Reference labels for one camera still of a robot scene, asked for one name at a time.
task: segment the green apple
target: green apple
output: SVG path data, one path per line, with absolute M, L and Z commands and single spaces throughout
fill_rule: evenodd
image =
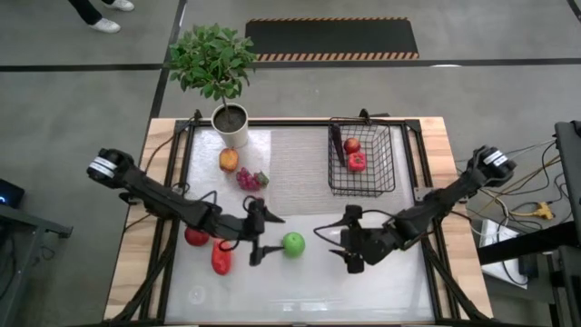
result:
M 289 258 L 297 258 L 305 251 L 305 239 L 299 233 L 287 233 L 282 238 L 284 253 Z

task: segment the gray floor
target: gray floor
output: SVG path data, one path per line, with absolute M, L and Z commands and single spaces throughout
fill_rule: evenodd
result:
M 0 65 L 160 63 L 177 0 L 135 0 L 134 13 L 96 6 L 120 23 L 118 35 L 86 28 L 65 1 L 0 2 Z M 422 59 L 581 56 L 581 24 L 565 0 L 190 0 L 183 28 L 289 16 L 408 16 Z M 126 206 L 91 182 L 86 165 L 101 147 L 139 156 L 159 72 L 0 73 L 0 178 L 27 190 L 24 208 L 74 225 L 70 240 L 41 262 L 19 326 L 98 322 Z M 581 66 L 380 69 L 263 69 L 237 102 L 252 116 L 352 116 L 365 107 L 396 116 L 438 115 L 457 159 L 482 144 L 503 150 L 550 139 L 557 121 L 579 119 Z M 161 117 L 210 116 L 217 105 L 177 84 L 165 90 Z M 517 176 L 540 165 L 541 150 L 519 156 Z M 547 158 L 555 155 L 551 150 Z M 560 173 L 556 165 L 550 176 Z M 543 185 L 537 178 L 531 187 Z M 556 198 L 554 187 L 507 198 L 509 205 Z M 470 207 L 486 202 L 476 197 Z M 554 206 L 556 222 L 568 214 Z M 498 208 L 486 211 L 499 219 Z M 494 313 L 506 322 L 548 324 L 546 285 L 531 292 L 487 278 Z
M 159 64 L 165 55 L 178 0 L 138 0 L 134 13 L 91 1 L 123 32 L 86 28 L 66 0 L 0 1 L 0 64 Z
M 156 72 L 0 74 L 0 171 L 29 213 L 74 227 L 34 269 L 20 326 L 98 322 L 127 207 L 86 176 L 102 147 L 139 157 Z
M 183 26 L 244 31 L 251 18 L 342 16 L 409 17 L 421 59 L 581 55 L 581 25 L 564 0 L 191 0 Z

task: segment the black floor mat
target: black floor mat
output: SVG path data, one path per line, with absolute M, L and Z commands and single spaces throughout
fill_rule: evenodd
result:
M 259 62 L 418 59 L 406 17 L 251 19 Z

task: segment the red pepper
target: red pepper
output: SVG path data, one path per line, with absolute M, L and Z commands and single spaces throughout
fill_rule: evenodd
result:
M 216 239 L 214 240 L 214 247 L 212 249 L 212 268 L 216 273 L 219 275 L 225 275 L 230 271 L 231 267 L 231 251 L 225 252 L 220 250 L 220 243 L 222 240 Z M 222 249 L 229 249 L 230 243 L 224 242 L 222 243 Z
M 367 158 L 365 154 L 354 153 L 349 155 L 349 160 L 347 162 L 347 168 L 352 172 L 362 172 L 367 166 Z

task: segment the black wire basket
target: black wire basket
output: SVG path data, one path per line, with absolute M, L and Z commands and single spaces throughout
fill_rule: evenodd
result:
M 331 127 L 336 124 L 341 130 L 340 148 L 345 166 L 340 163 L 333 143 Z M 367 159 L 366 169 L 351 172 L 347 169 L 348 156 L 343 143 L 348 138 L 357 138 L 361 153 Z M 393 168 L 391 131 L 388 125 L 374 124 L 365 118 L 331 118 L 329 123 L 329 186 L 334 195 L 377 197 L 396 188 Z

